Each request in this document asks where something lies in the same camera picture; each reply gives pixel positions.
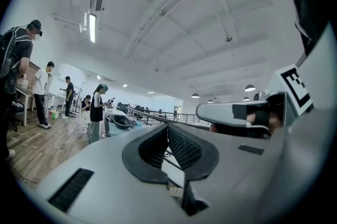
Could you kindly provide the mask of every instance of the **man in white t-shirt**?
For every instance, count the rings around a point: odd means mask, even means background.
[[[48,81],[48,73],[54,68],[54,63],[49,62],[45,69],[39,69],[33,78],[32,88],[34,93],[35,105],[37,110],[37,118],[39,120],[38,126],[43,129],[50,129],[52,125],[48,124],[46,117],[44,116],[44,93],[45,86]]]

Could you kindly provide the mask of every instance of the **long hair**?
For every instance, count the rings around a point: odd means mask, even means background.
[[[102,84],[99,84],[99,85],[97,86],[96,90],[94,91],[94,94],[95,94],[96,92],[98,92],[99,90],[101,90],[102,88],[103,88],[103,85],[102,85]]]

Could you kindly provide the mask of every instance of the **black cap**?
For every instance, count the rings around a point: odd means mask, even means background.
[[[40,23],[39,20],[33,20],[33,21],[31,21],[31,24],[32,24],[35,28],[41,29],[41,23]]]

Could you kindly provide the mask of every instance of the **black pants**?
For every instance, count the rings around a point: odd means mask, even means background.
[[[15,98],[15,94],[2,93],[2,102],[0,105],[0,136],[1,136],[1,157],[8,157],[8,147],[7,147],[7,131],[9,126],[9,117],[11,113],[9,112],[12,101]]]
[[[73,99],[66,101],[65,103],[65,116],[69,116],[70,107],[72,106]]]
[[[39,123],[42,125],[48,125],[46,117],[44,116],[44,110],[43,110],[44,95],[34,94],[34,99],[35,99],[37,118],[38,118]]]

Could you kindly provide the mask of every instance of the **woman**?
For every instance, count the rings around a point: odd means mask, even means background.
[[[82,106],[81,106],[81,126],[84,128],[88,129],[87,133],[89,133],[89,126],[90,126],[90,102],[91,96],[87,95],[84,100],[82,101]]]
[[[100,84],[93,96],[93,102],[90,109],[90,128],[88,143],[96,142],[100,139],[100,122],[103,120],[103,106],[108,103],[102,103],[101,95],[108,90],[105,84]]]

